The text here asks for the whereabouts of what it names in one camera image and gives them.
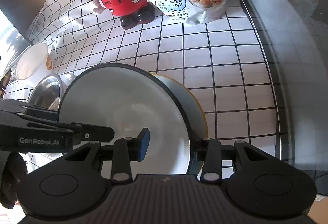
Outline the stainless steel bowl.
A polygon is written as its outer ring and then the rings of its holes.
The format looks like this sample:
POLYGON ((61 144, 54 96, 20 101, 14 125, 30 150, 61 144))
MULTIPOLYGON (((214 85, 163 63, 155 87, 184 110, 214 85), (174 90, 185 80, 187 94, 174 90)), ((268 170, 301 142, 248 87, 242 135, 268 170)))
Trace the stainless steel bowl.
POLYGON ((46 76, 34 88, 29 103, 34 106, 58 111, 65 91, 75 78, 76 76, 72 73, 63 75, 50 74, 46 76))

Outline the blue ceramic bowl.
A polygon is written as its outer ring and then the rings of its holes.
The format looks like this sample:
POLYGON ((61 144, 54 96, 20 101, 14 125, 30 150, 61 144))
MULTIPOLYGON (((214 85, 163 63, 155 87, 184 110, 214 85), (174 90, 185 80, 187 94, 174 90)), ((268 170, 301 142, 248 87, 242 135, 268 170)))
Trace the blue ceramic bowl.
POLYGON ((61 123, 109 126, 115 140, 150 130, 145 159, 132 175, 185 174, 191 159, 187 115, 173 92, 152 74, 126 64, 102 64, 70 84, 59 106, 61 123))

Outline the tall white ceramic bowl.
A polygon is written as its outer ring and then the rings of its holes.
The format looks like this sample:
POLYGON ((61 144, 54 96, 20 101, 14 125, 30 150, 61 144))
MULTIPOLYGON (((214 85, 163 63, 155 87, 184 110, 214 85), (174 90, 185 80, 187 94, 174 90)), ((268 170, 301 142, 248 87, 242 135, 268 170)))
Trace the tall white ceramic bowl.
POLYGON ((16 79, 36 86, 43 78, 52 74, 53 61, 48 46, 38 43, 30 46, 21 55, 16 66, 16 79))

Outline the white bowl with yellow rim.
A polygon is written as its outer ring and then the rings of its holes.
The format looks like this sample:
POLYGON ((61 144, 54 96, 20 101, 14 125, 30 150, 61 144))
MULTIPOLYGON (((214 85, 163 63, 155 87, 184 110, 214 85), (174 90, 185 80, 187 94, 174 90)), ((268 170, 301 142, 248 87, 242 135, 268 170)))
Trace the white bowl with yellow rim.
POLYGON ((198 175, 204 165, 206 156, 204 147, 211 140, 202 106, 192 92, 183 84, 164 75, 153 74, 153 76, 170 90, 184 110, 191 128, 191 134, 189 136, 191 154, 187 173, 198 175))

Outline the white checkered tablecloth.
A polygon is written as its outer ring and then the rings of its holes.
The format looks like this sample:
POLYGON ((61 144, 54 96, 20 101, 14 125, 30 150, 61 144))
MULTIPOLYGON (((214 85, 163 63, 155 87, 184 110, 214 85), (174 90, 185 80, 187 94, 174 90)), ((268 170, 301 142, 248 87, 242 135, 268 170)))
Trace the white checkered tablecloth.
MULTIPOLYGON (((48 46, 53 73, 76 77, 102 64, 126 64, 183 84, 205 113, 209 137, 276 157, 276 107, 261 44, 241 8, 227 0, 224 15, 188 25, 155 9, 148 24, 123 29, 108 10, 94 14, 88 0, 47 0, 24 37, 48 46)), ((36 86, 13 84, 29 99, 36 86)))

